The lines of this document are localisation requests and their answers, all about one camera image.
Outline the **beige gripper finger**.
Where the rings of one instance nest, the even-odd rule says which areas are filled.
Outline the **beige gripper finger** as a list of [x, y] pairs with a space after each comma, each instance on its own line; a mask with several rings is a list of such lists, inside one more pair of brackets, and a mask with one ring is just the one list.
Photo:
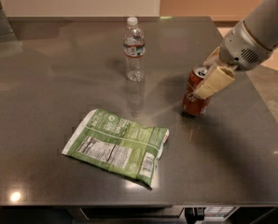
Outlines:
[[193, 93], [200, 99], [207, 99], [225, 89], [234, 80], [235, 74], [231, 69], [224, 66], [215, 66], [209, 70]]
[[215, 50], [207, 57], [203, 64], [205, 66], [220, 64], [219, 51], [220, 47], [216, 47]]

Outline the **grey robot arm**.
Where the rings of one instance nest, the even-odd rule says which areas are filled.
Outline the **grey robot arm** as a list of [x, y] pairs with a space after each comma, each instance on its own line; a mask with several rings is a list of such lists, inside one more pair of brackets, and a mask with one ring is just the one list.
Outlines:
[[193, 94], [211, 97], [235, 80], [236, 71], [249, 71], [267, 61], [278, 48], [278, 0], [264, 0], [226, 33], [204, 61], [209, 68]]

